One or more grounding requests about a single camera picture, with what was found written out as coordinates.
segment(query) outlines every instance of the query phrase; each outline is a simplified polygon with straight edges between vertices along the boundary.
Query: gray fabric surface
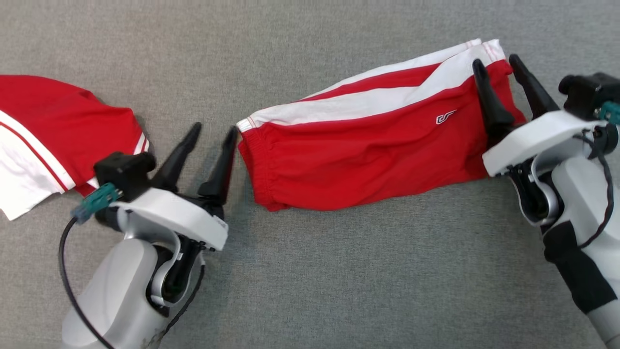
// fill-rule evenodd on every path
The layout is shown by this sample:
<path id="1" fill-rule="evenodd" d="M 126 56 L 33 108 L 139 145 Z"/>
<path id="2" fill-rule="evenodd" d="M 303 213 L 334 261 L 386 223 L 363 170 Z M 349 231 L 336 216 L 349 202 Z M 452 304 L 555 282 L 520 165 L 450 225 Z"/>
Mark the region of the gray fabric surface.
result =
<path id="1" fill-rule="evenodd" d="M 155 154 L 205 123 L 180 181 L 208 172 L 226 129 L 348 76 L 480 37 L 519 53 L 561 101 L 569 73 L 620 75 L 604 4 L 34 5 L 0 0 L 0 74 L 91 90 L 134 110 Z M 517 105 L 527 109 L 515 89 Z M 618 161 L 611 159 L 617 176 Z M 79 195 L 0 215 L 0 347 L 55 348 L 69 310 L 56 249 Z M 337 212 L 269 213 L 237 158 L 225 251 L 162 348 L 600 348 L 507 180 Z M 67 258 L 77 290 L 120 240 L 94 222 Z"/>

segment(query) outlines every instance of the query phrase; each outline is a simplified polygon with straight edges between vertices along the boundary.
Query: white stripe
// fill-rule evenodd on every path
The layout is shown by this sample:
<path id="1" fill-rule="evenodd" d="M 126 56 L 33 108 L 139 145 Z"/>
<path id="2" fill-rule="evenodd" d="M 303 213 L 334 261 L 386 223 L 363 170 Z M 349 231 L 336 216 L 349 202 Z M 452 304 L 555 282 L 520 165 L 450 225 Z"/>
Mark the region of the white stripe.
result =
<path id="1" fill-rule="evenodd" d="M 97 177 L 93 177 L 93 178 L 87 180 L 86 183 L 89 186 L 92 186 L 95 189 L 99 189 L 99 181 L 97 180 Z"/>
<path id="2" fill-rule="evenodd" d="M 250 123 L 250 119 L 246 118 L 246 119 L 243 119 L 243 120 L 241 120 L 241 121 L 239 121 L 237 123 L 237 128 L 239 129 L 240 132 L 245 132 L 245 131 L 253 128 L 253 126 Z"/>
<path id="3" fill-rule="evenodd" d="M 450 88 L 462 85 L 473 75 L 472 62 L 480 59 L 485 66 L 504 60 L 499 40 L 476 45 L 444 61 L 419 87 L 383 88 L 351 93 L 318 101 L 301 101 L 273 106 L 255 112 L 237 123 L 241 132 L 266 122 L 297 125 L 310 122 L 352 120 L 394 111 L 423 101 Z"/>
<path id="4" fill-rule="evenodd" d="M 146 139 L 146 137 L 144 136 L 144 133 L 142 133 L 140 135 L 140 139 L 138 139 L 138 143 L 136 144 L 136 147 L 133 149 L 133 153 L 134 154 L 142 152 L 142 145 L 144 144 L 144 140 L 145 139 Z"/>
<path id="5" fill-rule="evenodd" d="M 421 66 L 428 66 L 428 65 L 433 65 L 433 64 L 437 64 L 437 63 L 441 63 L 445 60 L 447 60 L 448 58 L 457 55 L 465 50 L 467 50 L 469 47 L 472 46 L 476 46 L 476 45 L 480 45 L 482 43 L 482 41 L 480 39 L 475 39 L 475 40 L 470 40 L 468 42 L 464 42 L 460 45 L 456 45 L 456 46 L 452 46 L 450 48 L 446 48 L 444 50 L 441 51 L 437 51 L 437 52 L 433 52 L 433 53 L 429 53 L 428 55 L 424 55 L 424 56 L 420 56 L 417 58 L 413 58 L 411 60 L 408 61 L 404 61 L 404 62 L 400 62 L 400 63 L 395 63 L 395 64 L 390 64 L 390 65 L 384 65 L 384 66 L 380 66 L 377 67 L 375 69 L 371 69 L 369 71 L 366 71 L 362 74 L 357 74 L 355 76 L 351 76 L 350 78 L 346 78 L 338 83 L 333 84 L 332 86 L 329 86 L 328 88 L 319 91 L 317 93 L 313 93 L 310 96 L 306 97 L 312 97 L 312 96 L 316 96 L 318 94 L 322 94 L 328 91 L 331 91 L 333 89 L 337 89 L 339 87 L 341 87 L 342 85 L 346 85 L 346 84 L 351 84 L 351 83 L 355 83 L 357 81 L 360 80 L 364 80 L 364 79 L 368 79 L 371 78 L 373 76 L 378 76 L 381 74 L 385 74 L 385 73 L 391 73 L 393 71 L 399 71 L 399 70 L 405 70 L 405 69 L 412 69 L 412 68 L 419 68 Z"/>
<path id="6" fill-rule="evenodd" d="M 22 124 L 20 124 L 17 120 L 8 116 L 5 112 L 0 111 L 0 122 L 6 124 L 8 127 L 12 128 L 15 132 L 17 132 L 20 136 L 22 136 L 28 144 L 43 158 L 43 160 L 47 163 L 47 165 L 54 171 L 54 174 L 63 182 L 64 186 L 67 190 L 76 186 L 73 182 L 71 176 L 64 169 L 63 165 L 56 159 L 56 157 L 47 149 L 45 146 L 39 142 L 39 140 L 28 131 Z M 54 183 L 56 179 L 50 173 L 51 181 Z M 57 183 L 59 192 L 64 193 L 64 189 Z"/>
<path id="7" fill-rule="evenodd" d="M 0 209 L 9 220 L 63 188 L 26 143 L 0 126 Z"/>

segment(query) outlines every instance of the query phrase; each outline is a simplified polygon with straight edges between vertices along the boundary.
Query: red and white shorts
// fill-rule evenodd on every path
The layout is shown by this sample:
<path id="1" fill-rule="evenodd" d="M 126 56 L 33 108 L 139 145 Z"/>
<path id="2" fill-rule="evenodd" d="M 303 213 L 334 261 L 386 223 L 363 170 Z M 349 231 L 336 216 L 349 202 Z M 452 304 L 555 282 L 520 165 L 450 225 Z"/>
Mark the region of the red and white shorts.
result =
<path id="1" fill-rule="evenodd" d="M 256 202 L 270 211 L 336 210 L 486 177 L 476 58 L 524 122 L 498 40 L 382 66 L 237 123 Z"/>
<path id="2" fill-rule="evenodd" d="M 9 220 L 53 193 L 90 194 L 95 162 L 148 148 L 129 108 L 60 81 L 0 75 L 0 209 Z"/>

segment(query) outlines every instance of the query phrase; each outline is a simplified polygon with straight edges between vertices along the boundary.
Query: robotic arm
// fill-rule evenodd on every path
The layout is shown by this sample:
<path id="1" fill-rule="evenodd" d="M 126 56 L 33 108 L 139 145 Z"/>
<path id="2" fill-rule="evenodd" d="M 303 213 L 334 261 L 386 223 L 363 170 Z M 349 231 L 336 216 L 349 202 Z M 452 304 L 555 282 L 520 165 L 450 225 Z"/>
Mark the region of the robotic arm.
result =
<path id="1" fill-rule="evenodd" d="M 200 129 L 200 123 L 194 124 L 152 179 L 147 172 L 155 169 L 155 159 L 148 153 L 114 153 L 95 164 L 104 195 L 93 200 L 107 206 L 95 216 L 123 232 L 125 238 L 105 257 L 77 297 L 77 307 L 74 303 L 65 317 L 62 348 L 157 348 L 192 301 L 205 272 L 202 251 L 221 251 L 228 237 L 223 205 L 237 142 L 237 130 L 231 128 L 211 177 L 200 186 L 198 196 L 178 194 L 177 180 Z M 106 187 L 113 189 L 107 193 Z M 117 196 L 120 201 L 109 202 Z M 64 241 L 73 222 L 90 216 L 89 208 L 75 211 L 77 219 L 71 221 L 61 239 L 61 276 L 72 301 L 75 298 L 64 271 Z M 196 288 L 171 318 L 170 308 L 187 292 L 197 258 L 201 270 Z"/>
<path id="2" fill-rule="evenodd" d="M 541 229 L 545 259 L 557 266 L 606 346 L 620 349 L 619 192 L 605 160 L 618 144 L 620 80 L 603 73 L 567 76 L 559 86 L 568 95 L 560 109 L 518 56 L 509 62 L 533 119 L 515 128 L 475 61 L 489 136 L 484 165 L 489 175 L 512 180 L 523 216 Z"/>

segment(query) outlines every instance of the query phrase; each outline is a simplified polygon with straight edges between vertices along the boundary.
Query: green connector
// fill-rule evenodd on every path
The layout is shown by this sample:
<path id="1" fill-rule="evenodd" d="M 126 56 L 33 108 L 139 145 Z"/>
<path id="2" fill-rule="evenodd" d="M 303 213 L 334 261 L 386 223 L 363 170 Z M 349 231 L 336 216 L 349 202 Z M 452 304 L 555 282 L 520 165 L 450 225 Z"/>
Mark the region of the green connector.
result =
<path id="1" fill-rule="evenodd" d="M 83 224 L 89 220 L 95 212 L 105 209 L 121 196 L 122 193 L 117 190 L 112 183 L 105 183 L 99 187 L 99 189 L 85 197 L 80 206 L 77 206 L 71 211 L 71 215 L 77 218 L 78 224 Z"/>
<path id="2" fill-rule="evenodd" d="M 614 125 L 620 125 L 620 104 L 605 102 L 598 112 L 598 118 Z"/>

